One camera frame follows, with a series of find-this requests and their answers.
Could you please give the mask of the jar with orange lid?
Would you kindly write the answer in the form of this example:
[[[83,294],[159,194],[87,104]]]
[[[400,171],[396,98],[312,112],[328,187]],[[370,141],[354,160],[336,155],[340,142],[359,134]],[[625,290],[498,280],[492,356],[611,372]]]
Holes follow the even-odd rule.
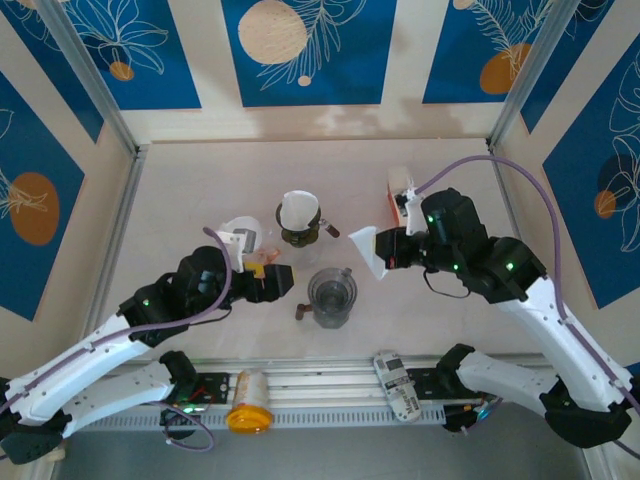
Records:
[[[238,374],[226,423],[237,434],[259,434],[271,427],[268,379],[261,370],[247,369]]]

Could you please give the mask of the white orange filter bag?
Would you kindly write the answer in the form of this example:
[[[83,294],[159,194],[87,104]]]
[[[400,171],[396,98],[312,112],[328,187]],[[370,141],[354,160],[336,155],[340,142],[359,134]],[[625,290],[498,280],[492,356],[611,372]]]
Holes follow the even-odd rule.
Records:
[[[413,178],[406,166],[391,167],[387,171],[387,198],[396,227],[408,222],[407,203],[415,197]]]

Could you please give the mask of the aluminium frame leg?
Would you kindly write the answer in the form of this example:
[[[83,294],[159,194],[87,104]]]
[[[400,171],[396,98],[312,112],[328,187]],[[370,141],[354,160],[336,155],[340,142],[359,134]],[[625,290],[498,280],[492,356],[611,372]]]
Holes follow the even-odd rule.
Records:
[[[60,458],[41,458],[22,465],[14,480],[53,480],[56,467],[63,462]]]
[[[569,414],[571,442],[583,449],[592,480],[619,480],[614,419],[611,412],[592,412],[575,407]]]

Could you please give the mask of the aluminium frame post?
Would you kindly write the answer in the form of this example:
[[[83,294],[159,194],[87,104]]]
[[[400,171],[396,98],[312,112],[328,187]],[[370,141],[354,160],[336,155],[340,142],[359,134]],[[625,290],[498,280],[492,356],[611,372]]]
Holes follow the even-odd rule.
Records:
[[[529,54],[508,93],[503,108],[487,138],[490,153],[505,140],[512,124],[538,81],[561,39],[580,0],[553,0],[549,16],[542,24]]]
[[[136,158],[139,147],[120,109],[58,0],[33,0],[65,59],[124,150]]]

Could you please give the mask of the olive green plastic dripper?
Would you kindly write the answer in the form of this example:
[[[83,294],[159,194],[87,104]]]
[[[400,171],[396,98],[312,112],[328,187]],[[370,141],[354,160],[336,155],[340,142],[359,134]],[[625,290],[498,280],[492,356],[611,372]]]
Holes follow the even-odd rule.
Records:
[[[295,219],[292,215],[284,215],[277,210],[275,218],[280,227],[282,240],[294,248],[303,248],[318,240],[320,210],[313,217],[305,216],[302,220]]]

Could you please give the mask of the black controller board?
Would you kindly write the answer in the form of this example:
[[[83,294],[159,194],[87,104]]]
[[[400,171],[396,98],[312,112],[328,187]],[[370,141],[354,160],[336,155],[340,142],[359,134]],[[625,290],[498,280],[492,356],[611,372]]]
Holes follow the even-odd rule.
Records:
[[[162,405],[160,407],[160,421],[161,427],[167,427],[169,429],[178,427],[193,427],[196,428],[201,420],[201,416],[195,413],[187,413],[177,407]]]
[[[493,413],[495,406],[495,403],[487,402],[482,404],[447,405],[444,407],[444,428],[452,433],[467,435]]]

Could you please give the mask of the smoky grey plastic dripper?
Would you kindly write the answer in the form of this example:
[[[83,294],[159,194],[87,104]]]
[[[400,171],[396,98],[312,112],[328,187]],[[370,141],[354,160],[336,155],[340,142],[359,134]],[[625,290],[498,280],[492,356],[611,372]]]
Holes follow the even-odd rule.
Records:
[[[315,273],[307,287],[312,307],[323,313],[343,313],[352,309],[358,287],[351,268],[325,268]]]

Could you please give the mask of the clear glass server brown handle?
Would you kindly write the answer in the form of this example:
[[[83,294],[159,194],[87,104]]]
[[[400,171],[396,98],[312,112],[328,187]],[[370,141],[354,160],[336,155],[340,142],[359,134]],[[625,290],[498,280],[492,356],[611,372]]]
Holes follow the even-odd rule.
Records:
[[[340,237],[340,231],[325,218],[320,219],[319,225],[320,229],[318,240],[309,246],[294,248],[282,240],[284,242],[284,246],[281,252],[280,262],[291,265],[294,269],[298,270],[309,268],[317,264],[325,249],[325,244],[320,241],[321,233],[325,232],[333,239]]]

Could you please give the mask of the grey mug with brown handle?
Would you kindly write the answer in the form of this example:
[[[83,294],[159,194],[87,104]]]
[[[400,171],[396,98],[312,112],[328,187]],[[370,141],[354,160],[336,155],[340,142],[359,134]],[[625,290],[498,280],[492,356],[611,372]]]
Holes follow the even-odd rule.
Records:
[[[312,313],[318,325],[324,329],[339,329],[349,319],[352,309],[343,313],[323,313],[312,307],[309,297],[306,304],[299,303],[296,307],[295,318],[301,321],[307,313]]]

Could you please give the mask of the horizontal aluminium frame beam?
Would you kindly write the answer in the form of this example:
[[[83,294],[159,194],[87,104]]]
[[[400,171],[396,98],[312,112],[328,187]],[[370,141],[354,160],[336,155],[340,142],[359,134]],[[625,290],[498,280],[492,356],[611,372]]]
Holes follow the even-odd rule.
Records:
[[[541,354],[498,354],[496,361],[509,365],[530,368],[529,375],[533,387],[543,387],[543,380],[549,380],[549,388],[557,381],[558,375],[551,364]],[[236,385],[236,377],[243,370],[256,369],[264,372],[268,379],[271,403],[276,408],[302,407],[356,407],[386,406],[387,401],[375,373],[372,357],[355,358],[310,358],[310,359],[196,359],[190,360],[198,373],[228,373],[227,404]],[[430,369],[439,361],[437,356],[403,356],[402,361],[408,370]],[[445,403],[461,404],[481,400],[489,394],[489,387],[483,386],[481,393],[463,397],[436,393],[429,394],[423,404]]]

